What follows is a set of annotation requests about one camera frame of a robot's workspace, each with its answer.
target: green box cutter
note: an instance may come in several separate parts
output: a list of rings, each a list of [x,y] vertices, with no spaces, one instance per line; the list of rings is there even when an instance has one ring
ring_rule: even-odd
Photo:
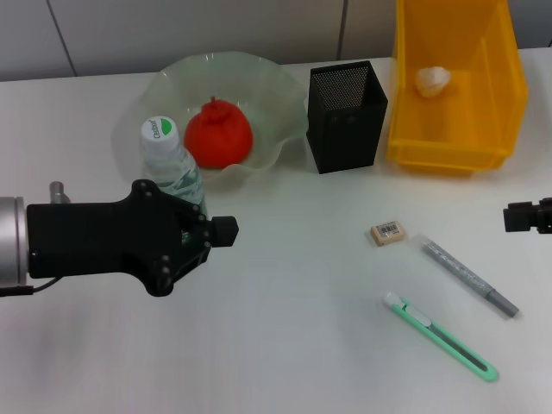
[[[405,298],[401,298],[393,292],[388,292],[383,302],[393,312],[402,317],[407,323],[427,336],[440,348],[455,357],[459,362],[468,367],[487,382],[493,382],[499,377],[498,371],[474,351],[458,341],[445,329],[431,321],[421,311],[411,305]]]

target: bottle cap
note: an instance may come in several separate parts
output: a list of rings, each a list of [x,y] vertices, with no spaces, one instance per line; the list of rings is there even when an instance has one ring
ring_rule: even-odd
[[[141,143],[146,154],[164,156],[180,144],[176,123],[166,116],[154,116],[141,126]]]

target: yellow plastic bin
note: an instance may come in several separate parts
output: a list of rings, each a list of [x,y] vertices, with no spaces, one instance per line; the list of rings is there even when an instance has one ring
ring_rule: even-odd
[[[457,173],[512,154],[529,92],[507,0],[397,0],[394,59],[389,160]],[[452,78],[428,99],[414,78],[431,66]]]

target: clear wavy bowl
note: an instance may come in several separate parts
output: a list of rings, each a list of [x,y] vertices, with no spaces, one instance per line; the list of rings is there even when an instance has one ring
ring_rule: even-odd
[[[119,119],[111,136],[123,176],[141,176],[140,127],[151,116],[172,118],[181,135],[211,97],[236,104],[249,120],[253,149],[241,163],[203,169],[214,179],[230,169],[254,173],[272,166],[284,144],[305,137],[304,87],[276,63],[241,52],[184,58],[157,73],[142,96]]]

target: table surface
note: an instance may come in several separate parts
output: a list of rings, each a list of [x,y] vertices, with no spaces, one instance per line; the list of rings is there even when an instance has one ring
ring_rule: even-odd
[[[515,154],[470,179],[385,161],[318,175],[308,147],[271,170],[209,185],[212,215],[240,234],[167,298],[124,274],[67,278],[0,300],[0,404],[11,414],[550,413],[552,237],[506,234],[508,203],[552,196],[552,51],[521,51],[530,101]],[[372,60],[388,92],[389,59]],[[309,70],[285,66],[308,87]],[[114,201],[130,182],[110,135],[153,74],[0,84],[0,194]],[[506,320],[410,243],[367,230],[399,220],[469,265],[521,309]],[[487,384],[381,304],[418,308],[500,372]]]

